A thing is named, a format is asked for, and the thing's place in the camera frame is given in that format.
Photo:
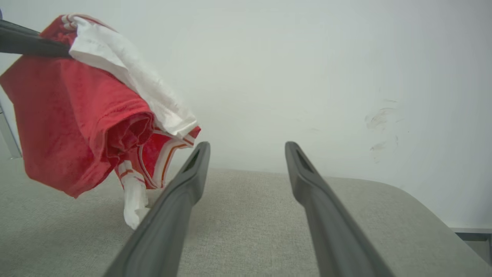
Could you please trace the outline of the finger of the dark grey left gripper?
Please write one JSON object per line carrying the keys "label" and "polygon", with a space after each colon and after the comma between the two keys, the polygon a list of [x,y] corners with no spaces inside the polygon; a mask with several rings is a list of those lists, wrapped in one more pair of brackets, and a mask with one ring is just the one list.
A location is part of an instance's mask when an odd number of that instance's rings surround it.
{"label": "finger of the dark grey left gripper", "polygon": [[0,52],[39,57],[70,58],[70,47],[61,42],[40,37],[1,35]]}
{"label": "finger of the dark grey left gripper", "polygon": [[20,26],[15,23],[1,19],[0,36],[1,37],[17,37],[17,36],[40,37],[40,33],[30,28]]}

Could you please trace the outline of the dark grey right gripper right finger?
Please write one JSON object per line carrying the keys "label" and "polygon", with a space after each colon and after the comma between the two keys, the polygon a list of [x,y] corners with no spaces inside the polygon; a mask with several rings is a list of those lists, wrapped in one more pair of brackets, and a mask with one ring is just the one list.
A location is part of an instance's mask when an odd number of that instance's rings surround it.
{"label": "dark grey right gripper right finger", "polygon": [[285,144],[292,192],[303,206],[322,277],[393,277],[395,274],[299,144]]}

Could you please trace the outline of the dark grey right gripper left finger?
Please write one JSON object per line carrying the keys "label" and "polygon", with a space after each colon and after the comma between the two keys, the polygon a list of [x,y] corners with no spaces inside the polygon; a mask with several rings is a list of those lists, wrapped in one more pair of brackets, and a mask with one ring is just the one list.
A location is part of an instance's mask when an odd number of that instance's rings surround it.
{"label": "dark grey right gripper left finger", "polygon": [[106,277],[175,277],[191,211],[202,198],[211,146],[200,142],[116,256]]}

